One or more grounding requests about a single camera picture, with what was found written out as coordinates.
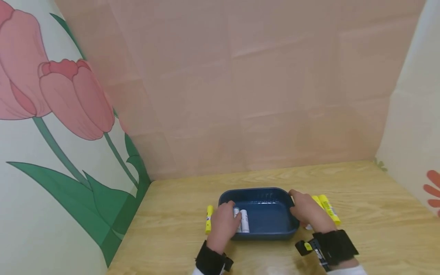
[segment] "child's right hand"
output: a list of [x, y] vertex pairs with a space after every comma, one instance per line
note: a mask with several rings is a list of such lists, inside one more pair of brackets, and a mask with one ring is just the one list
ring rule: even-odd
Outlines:
[[290, 213], [304, 224], [310, 224], [313, 231], [327, 233], [337, 230], [330, 216], [322, 209], [309, 194], [290, 190], [295, 206], [290, 208]]

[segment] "pink tulip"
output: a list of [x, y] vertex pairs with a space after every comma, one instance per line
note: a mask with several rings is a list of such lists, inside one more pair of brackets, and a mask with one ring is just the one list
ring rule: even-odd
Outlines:
[[38, 67], [38, 73], [44, 99], [71, 132], [95, 140], [112, 129], [113, 109], [84, 60], [46, 62]]
[[0, 119], [50, 113], [37, 71], [38, 65], [47, 61], [35, 17], [0, 0]]

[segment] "tulip mural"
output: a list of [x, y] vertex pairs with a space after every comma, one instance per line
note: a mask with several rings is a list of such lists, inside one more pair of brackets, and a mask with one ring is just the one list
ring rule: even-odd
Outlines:
[[[73, 39], [64, 20], [51, 15]], [[80, 138], [93, 141], [104, 137], [137, 187], [136, 196], [108, 188], [85, 171], [80, 172], [44, 122], [44, 116], [51, 112]], [[144, 163], [130, 138], [125, 135], [129, 158], [124, 161], [108, 135], [115, 116], [90, 65], [84, 59], [48, 60], [37, 19], [0, 0], [0, 119], [32, 119], [73, 178], [36, 164], [8, 164], [34, 179], [66, 209], [100, 246], [107, 265], [150, 184]], [[126, 163], [136, 168], [138, 180]]]

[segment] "wood grain surface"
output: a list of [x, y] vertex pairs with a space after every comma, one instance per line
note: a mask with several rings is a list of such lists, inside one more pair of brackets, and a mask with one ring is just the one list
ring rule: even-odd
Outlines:
[[[229, 189], [291, 188], [325, 194], [369, 275], [440, 274], [440, 220], [370, 161], [202, 176], [152, 183], [108, 275], [191, 274], [206, 238], [207, 205]], [[325, 274], [295, 242], [231, 242], [233, 275]]]

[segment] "glue stick label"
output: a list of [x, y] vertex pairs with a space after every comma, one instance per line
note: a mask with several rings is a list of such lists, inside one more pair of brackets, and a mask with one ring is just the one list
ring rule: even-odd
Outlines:
[[[238, 207], [234, 207], [234, 218], [238, 215], [238, 213], [240, 213], [240, 208]], [[242, 225], [240, 223], [240, 225], [237, 228], [237, 233], [241, 233], [242, 232]]]
[[249, 221], [247, 217], [247, 211], [242, 209], [240, 210], [240, 212], [242, 213], [242, 233], [249, 233]]

